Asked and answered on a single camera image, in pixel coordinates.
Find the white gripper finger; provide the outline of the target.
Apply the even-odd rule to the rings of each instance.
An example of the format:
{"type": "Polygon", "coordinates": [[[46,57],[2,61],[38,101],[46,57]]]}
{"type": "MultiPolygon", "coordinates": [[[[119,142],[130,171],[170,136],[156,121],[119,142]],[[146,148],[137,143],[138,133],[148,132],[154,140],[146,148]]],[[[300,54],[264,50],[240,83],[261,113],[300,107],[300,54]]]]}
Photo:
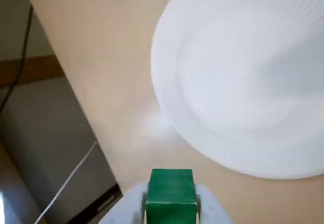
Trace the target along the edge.
{"type": "Polygon", "coordinates": [[[197,197],[198,223],[232,224],[229,214],[213,193],[203,184],[195,185],[197,197]]]}
{"type": "Polygon", "coordinates": [[[104,215],[101,223],[147,223],[147,191],[148,183],[144,182],[131,188],[104,215]]]}

